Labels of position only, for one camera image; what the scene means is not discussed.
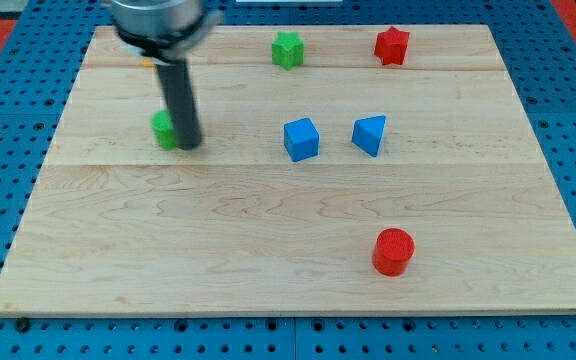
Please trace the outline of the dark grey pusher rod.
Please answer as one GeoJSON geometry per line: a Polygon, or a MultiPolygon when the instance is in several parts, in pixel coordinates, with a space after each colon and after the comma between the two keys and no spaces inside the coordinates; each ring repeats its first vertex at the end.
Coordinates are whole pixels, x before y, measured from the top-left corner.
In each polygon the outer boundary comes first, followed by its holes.
{"type": "Polygon", "coordinates": [[[186,59],[156,66],[175,141],[182,150],[193,150],[202,143],[188,67],[186,59]]]}

